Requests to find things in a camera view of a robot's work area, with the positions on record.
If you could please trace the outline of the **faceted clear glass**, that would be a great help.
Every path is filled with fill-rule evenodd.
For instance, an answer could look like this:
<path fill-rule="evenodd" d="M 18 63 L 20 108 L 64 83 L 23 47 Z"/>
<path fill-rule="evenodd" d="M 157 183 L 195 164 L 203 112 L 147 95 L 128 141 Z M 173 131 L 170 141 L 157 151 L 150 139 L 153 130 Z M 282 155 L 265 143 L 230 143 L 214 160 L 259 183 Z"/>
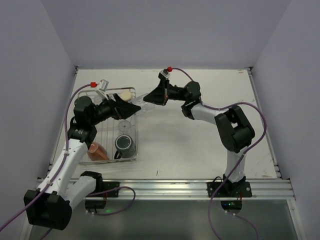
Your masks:
<path fill-rule="evenodd" d="M 118 130 L 121 135 L 131 135 L 133 126 L 128 120 L 120 120 L 118 123 Z"/>

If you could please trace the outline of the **small clear glass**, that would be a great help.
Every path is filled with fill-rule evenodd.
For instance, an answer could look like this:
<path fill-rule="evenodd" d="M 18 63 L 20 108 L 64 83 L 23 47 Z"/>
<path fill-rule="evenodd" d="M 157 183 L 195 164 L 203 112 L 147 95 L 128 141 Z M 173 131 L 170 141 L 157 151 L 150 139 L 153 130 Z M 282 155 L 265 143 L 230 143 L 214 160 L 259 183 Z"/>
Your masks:
<path fill-rule="evenodd" d="M 135 113 L 137 116 L 152 112 L 155 109 L 155 105 L 153 103 L 144 101 L 145 96 L 146 94 L 143 94 L 129 101 L 129 103 L 134 104 L 141 108 L 139 111 Z"/>

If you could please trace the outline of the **dark green mug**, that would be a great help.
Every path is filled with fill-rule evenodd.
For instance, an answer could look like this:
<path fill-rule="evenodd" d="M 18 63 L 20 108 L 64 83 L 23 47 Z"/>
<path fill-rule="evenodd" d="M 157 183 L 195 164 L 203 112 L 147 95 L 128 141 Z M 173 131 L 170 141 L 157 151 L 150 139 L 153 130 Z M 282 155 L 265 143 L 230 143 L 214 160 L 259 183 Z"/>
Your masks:
<path fill-rule="evenodd" d="M 136 145 L 130 135 L 119 135 L 114 142 L 116 152 L 114 159 L 128 159 L 136 155 Z"/>

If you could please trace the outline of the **orange plastic cup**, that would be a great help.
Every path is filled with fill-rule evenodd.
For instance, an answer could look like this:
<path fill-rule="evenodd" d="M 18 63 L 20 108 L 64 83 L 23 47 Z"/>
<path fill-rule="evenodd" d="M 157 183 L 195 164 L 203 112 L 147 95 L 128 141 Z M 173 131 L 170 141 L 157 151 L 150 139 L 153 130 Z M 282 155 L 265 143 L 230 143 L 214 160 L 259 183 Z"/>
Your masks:
<path fill-rule="evenodd" d="M 107 156 L 107 151 L 105 148 L 97 142 L 93 142 L 88 151 L 87 155 L 91 161 L 109 161 L 109 157 Z"/>

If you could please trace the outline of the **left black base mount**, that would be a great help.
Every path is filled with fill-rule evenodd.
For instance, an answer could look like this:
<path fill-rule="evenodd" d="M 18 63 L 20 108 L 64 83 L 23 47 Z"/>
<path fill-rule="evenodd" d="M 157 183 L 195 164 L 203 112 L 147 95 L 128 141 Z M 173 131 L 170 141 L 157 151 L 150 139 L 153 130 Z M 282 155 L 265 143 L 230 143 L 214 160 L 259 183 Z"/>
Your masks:
<path fill-rule="evenodd" d="M 100 186 L 95 189 L 92 194 L 100 193 L 103 191 L 109 191 L 114 188 L 118 188 L 120 183 L 118 181 L 108 181 L 103 182 Z M 94 198 L 98 198 L 98 200 L 85 200 L 84 206 L 88 211 L 97 212 L 97 210 L 104 209 L 107 205 L 107 200 L 112 198 L 117 198 L 119 196 L 119 190 L 110 191 L 107 193 L 102 193 L 99 195 L 93 196 Z"/>

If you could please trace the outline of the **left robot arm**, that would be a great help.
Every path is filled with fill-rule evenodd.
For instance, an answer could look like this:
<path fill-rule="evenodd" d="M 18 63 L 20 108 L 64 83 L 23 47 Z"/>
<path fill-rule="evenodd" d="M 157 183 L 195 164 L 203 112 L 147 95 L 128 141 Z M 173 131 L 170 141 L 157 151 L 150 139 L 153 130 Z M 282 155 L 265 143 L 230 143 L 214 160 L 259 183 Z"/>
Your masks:
<path fill-rule="evenodd" d="M 96 125 L 109 118 L 125 120 L 140 110 L 140 106 L 122 100 L 117 94 L 105 98 L 99 105 L 86 95 L 75 100 L 74 116 L 59 158 L 37 189 L 28 190 L 24 195 L 31 225 L 56 230 L 67 227 L 74 208 L 103 184 L 100 173 L 87 171 L 69 185 L 77 165 L 96 137 Z"/>

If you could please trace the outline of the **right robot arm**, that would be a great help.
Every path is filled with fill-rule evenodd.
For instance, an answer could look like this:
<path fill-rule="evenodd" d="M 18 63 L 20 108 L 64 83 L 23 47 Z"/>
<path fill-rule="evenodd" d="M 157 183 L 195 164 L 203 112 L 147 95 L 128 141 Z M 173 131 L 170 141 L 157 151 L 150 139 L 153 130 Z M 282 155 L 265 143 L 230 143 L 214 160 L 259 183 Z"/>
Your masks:
<path fill-rule="evenodd" d="M 183 101 L 181 111 L 185 117 L 215 125 L 227 150 L 226 169 L 218 192 L 231 194 L 238 191 L 246 182 L 245 151 L 255 137 L 255 131 L 241 107 L 236 105 L 225 111 L 211 109 L 202 103 L 198 82 L 190 81 L 184 87 L 171 85 L 169 74 L 164 71 L 159 73 L 158 78 L 158 86 L 143 100 L 160 106 L 165 106 L 169 100 Z"/>

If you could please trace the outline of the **aluminium rail frame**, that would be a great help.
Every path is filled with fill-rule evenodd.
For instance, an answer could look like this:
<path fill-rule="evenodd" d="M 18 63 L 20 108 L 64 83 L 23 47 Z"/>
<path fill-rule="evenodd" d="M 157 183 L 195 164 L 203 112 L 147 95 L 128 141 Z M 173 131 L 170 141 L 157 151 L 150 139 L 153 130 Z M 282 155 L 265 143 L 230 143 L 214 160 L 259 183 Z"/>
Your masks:
<path fill-rule="evenodd" d="M 25 224 L 23 240 L 305 240 L 292 184 L 282 179 L 250 180 L 252 197 L 238 197 L 239 214 L 210 199 L 207 181 L 122 180 L 105 216 L 79 205 L 65 230 Z"/>

